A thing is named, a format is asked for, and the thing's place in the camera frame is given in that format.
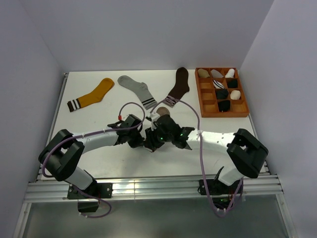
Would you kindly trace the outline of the tan sock with maroon cuff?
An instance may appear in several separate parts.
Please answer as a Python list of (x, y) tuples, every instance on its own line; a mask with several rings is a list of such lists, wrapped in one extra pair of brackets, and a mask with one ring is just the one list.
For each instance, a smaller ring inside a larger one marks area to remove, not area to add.
[[(170, 112), (166, 107), (159, 107), (156, 110), (156, 113), (159, 113), (161, 116), (170, 115)], [(145, 135), (146, 139), (144, 141), (144, 147), (150, 152), (155, 152), (164, 144), (163, 139), (159, 136), (156, 129), (154, 131), (151, 130), (151, 127), (145, 129)]]

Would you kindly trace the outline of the plain black sock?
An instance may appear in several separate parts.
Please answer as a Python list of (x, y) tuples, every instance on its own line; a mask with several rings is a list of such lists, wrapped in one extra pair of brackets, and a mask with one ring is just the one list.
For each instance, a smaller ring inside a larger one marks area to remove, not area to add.
[(227, 89), (217, 89), (215, 90), (215, 95), (217, 100), (226, 100), (228, 98), (229, 92)]

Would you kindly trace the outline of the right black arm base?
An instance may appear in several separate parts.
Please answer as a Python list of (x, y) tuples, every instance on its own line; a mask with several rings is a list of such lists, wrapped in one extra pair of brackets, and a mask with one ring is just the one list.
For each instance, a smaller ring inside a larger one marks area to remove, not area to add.
[[(233, 203), (230, 208), (233, 208), (236, 205), (236, 203), (241, 199), (241, 193), (243, 192), (244, 186), (243, 181), (240, 184), (240, 180), (237, 180), (230, 186), (226, 186), (225, 184), (215, 179), (207, 179), (206, 181), (210, 196), (214, 197), (223, 195), (223, 197), (212, 198), (215, 208), (220, 210), (228, 209), (231, 201), (233, 201)], [(238, 186), (240, 186), (237, 192), (237, 195), (239, 194), (239, 198), (235, 199), (234, 193)]]

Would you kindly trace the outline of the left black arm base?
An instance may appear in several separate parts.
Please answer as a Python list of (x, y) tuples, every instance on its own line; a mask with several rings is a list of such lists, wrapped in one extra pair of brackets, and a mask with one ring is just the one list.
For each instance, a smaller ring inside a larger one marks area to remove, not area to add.
[[(82, 216), (87, 218), (101, 218), (108, 215), (112, 210), (111, 204), (106, 201), (106, 199), (112, 197), (112, 187), (113, 184), (110, 182), (94, 182), (85, 190), (80, 190), (78, 187), (70, 185), (67, 199), (78, 200), (77, 209)], [(102, 215), (94, 215), (102, 205), (106, 205), (108, 211)]]

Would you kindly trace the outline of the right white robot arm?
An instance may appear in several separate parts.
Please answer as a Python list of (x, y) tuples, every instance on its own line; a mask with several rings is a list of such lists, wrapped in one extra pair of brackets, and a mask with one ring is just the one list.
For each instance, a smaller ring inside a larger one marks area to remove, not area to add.
[(179, 149), (207, 149), (228, 155), (232, 163), (221, 167), (214, 181), (219, 193), (226, 193), (243, 177), (256, 179), (268, 156), (268, 149), (243, 128), (231, 133), (202, 131), (180, 127), (169, 115), (164, 115), (153, 120), (145, 134), (144, 147), (151, 152), (171, 143)]

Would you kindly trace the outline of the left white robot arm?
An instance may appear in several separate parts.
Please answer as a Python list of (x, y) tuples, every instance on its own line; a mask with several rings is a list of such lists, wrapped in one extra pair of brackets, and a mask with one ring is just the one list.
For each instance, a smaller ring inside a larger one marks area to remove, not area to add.
[(100, 195), (97, 181), (78, 167), (82, 154), (108, 146), (128, 143), (136, 148), (143, 145), (140, 134), (142, 121), (129, 115), (126, 120), (109, 124), (105, 129), (74, 135), (66, 129), (60, 130), (39, 155), (39, 162), (57, 181), (76, 186), (85, 198)]

